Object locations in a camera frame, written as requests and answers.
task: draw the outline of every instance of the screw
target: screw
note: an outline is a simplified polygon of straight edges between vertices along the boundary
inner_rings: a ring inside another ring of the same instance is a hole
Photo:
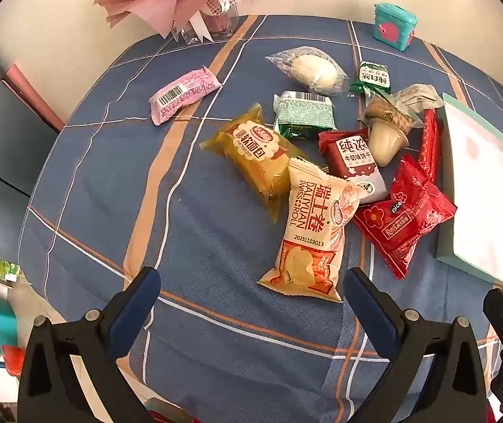
[[[457,324],[461,327],[469,327],[469,320],[465,318],[464,316],[458,316],[457,317]]]
[[[101,312],[94,308],[93,310],[89,310],[87,313],[85,313],[85,319],[87,321],[95,321],[98,320],[98,315],[100,314]]]
[[[420,318],[420,314],[416,310],[409,308],[405,312],[405,317],[410,321],[418,321],[418,318]]]
[[[46,322],[46,317],[44,315],[38,315],[34,318],[34,326],[42,326]]]

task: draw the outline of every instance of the barcode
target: barcode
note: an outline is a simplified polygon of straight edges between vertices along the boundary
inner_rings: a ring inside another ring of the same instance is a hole
[[[301,100],[310,100],[310,101],[321,101],[325,102],[326,97],[322,95],[318,95],[310,92],[295,92],[295,98],[300,98]]]
[[[159,104],[161,106],[167,105],[173,99],[179,97],[183,92],[187,89],[182,84],[177,84],[177,86],[173,86],[166,93],[164,93],[161,97],[158,98]]]

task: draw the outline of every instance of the yellow snack wrapper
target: yellow snack wrapper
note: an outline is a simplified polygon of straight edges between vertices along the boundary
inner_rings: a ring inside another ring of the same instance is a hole
[[[236,164],[277,222],[281,199],[289,195],[289,160],[301,151],[277,132],[263,125],[261,105],[256,103],[233,121],[223,125],[200,144]]]
[[[316,165],[289,162],[289,218],[275,267],[260,285],[286,295],[341,302],[335,286],[344,254],[344,226],[353,218],[365,189]]]

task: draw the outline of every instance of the table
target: table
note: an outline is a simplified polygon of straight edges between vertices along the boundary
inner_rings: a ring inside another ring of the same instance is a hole
[[[231,162],[199,148],[254,102],[273,123],[273,94],[297,85],[265,56],[313,46],[353,79],[360,60],[383,63],[394,91],[433,84],[503,132],[503,86],[437,46],[414,38],[401,53],[371,32],[345,20],[248,16],[228,42],[144,39],[93,85],[42,170],[19,243],[26,277],[74,320],[102,308],[141,265],[157,267],[162,293],[127,366],[203,423],[345,421],[387,365],[347,303],[282,296],[256,283],[274,263],[286,208],[272,224]],[[202,65],[218,73],[221,90],[155,127],[149,97]],[[337,127],[357,128],[362,100],[332,100]],[[413,130],[400,155],[417,157],[421,137]],[[323,162],[314,142],[297,145]],[[400,155],[382,171],[387,184]],[[342,269],[359,265],[401,308],[427,319],[470,319],[489,383],[499,352],[482,313],[491,285],[434,259],[437,229],[420,240],[400,282],[354,225],[346,234]]]

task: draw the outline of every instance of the red flower graphic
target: red flower graphic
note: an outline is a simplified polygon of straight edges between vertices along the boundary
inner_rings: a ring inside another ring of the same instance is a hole
[[[397,192],[397,193],[393,194],[393,197],[396,201],[398,201],[400,203],[406,202],[406,194],[404,194],[402,192]]]
[[[385,216],[385,212],[378,206],[375,205],[365,210],[363,216],[369,227],[378,227],[379,229],[383,227],[383,216]]]

